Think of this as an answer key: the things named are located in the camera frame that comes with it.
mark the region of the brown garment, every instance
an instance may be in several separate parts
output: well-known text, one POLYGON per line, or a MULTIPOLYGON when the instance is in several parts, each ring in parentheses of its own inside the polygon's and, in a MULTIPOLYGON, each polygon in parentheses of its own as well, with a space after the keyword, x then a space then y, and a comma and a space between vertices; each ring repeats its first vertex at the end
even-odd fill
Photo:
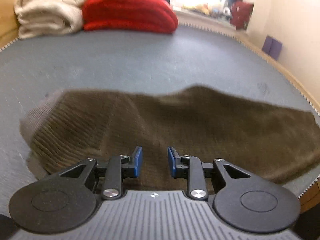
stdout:
POLYGON ((20 129, 50 173, 88 156, 130 154, 137 145, 143 166, 129 184, 150 190, 186 188, 185 180, 170 177, 168 146, 202 162, 223 158, 276 183, 320 163, 312 113, 205 87, 165 96, 66 90, 43 106, 29 112, 20 129))

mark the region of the red blanket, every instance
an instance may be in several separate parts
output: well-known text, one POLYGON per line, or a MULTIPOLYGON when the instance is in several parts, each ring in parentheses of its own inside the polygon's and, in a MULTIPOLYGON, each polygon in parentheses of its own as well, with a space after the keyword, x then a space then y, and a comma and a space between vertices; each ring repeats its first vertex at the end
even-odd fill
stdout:
POLYGON ((127 29, 173 33, 178 19, 165 0, 87 0, 84 30, 127 29))

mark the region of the gray table surface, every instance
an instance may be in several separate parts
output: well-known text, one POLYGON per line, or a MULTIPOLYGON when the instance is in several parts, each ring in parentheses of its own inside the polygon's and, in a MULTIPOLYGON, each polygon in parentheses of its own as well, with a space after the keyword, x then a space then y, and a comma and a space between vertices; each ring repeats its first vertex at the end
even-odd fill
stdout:
MULTIPOLYGON (((0 213, 19 188, 35 181, 19 118, 60 88, 169 93, 204 84, 244 98, 312 111, 277 70, 228 37, 179 27, 174 35, 80 32, 17 41, 0 53, 0 213)), ((285 185, 300 195, 320 166, 285 185)))

